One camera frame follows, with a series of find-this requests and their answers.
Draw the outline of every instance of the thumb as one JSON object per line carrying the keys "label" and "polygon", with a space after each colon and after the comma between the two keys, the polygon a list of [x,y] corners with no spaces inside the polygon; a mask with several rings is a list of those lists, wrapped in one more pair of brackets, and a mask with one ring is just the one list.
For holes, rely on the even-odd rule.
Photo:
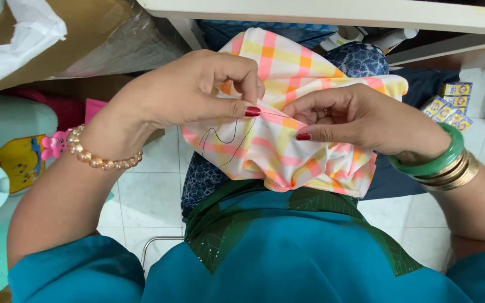
{"label": "thumb", "polygon": [[360,141],[361,131],[356,121],[344,124],[314,124],[302,128],[297,140],[311,140],[318,142],[340,142],[363,145]]}
{"label": "thumb", "polygon": [[244,118],[259,116],[261,110],[240,99],[206,97],[204,119]]}

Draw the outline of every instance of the metal chair leg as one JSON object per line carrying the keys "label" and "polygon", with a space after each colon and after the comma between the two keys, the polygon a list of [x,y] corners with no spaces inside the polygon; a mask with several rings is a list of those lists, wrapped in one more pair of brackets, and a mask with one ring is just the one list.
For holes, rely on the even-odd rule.
{"label": "metal chair leg", "polygon": [[149,244],[151,244],[153,241],[156,241],[156,240],[184,240],[184,237],[183,236],[157,236],[157,237],[151,238],[151,240],[147,241],[147,243],[145,244],[145,247],[143,248],[142,259],[141,259],[142,268],[145,266],[145,254],[147,253],[147,247],[149,246]]}

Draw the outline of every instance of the stack of boxes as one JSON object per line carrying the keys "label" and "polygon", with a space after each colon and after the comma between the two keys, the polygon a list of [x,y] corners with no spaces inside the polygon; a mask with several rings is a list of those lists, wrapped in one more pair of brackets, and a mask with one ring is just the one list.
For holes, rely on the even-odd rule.
{"label": "stack of boxes", "polygon": [[435,122],[450,124],[462,132],[473,124],[473,121],[466,116],[472,90],[473,84],[469,82],[444,84],[441,96],[434,96],[428,100],[422,106],[422,113]]}

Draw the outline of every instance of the pink bunny charm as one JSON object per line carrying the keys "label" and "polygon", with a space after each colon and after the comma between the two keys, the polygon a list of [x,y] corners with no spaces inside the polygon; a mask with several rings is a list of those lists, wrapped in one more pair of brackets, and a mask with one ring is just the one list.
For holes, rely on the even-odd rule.
{"label": "pink bunny charm", "polygon": [[42,160],[48,160],[50,157],[59,158],[67,148],[67,133],[56,132],[53,137],[42,138],[42,146],[44,151],[41,153],[40,158]]}

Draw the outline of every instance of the blue patterned pants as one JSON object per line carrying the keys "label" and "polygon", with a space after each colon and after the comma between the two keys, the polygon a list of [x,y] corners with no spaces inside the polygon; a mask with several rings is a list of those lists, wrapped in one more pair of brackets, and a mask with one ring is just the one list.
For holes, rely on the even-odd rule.
{"label": "blue patterned pants", "polygon": [[[347,43],[327,52],[324,58],[350,78],[388,74],[388,64],[383,52],[369,43]],[[188,215],[199,202],[227,180],[229,177],[220,169],[194,152],[186,173],[180,202],[183,221],[186,222]]]}

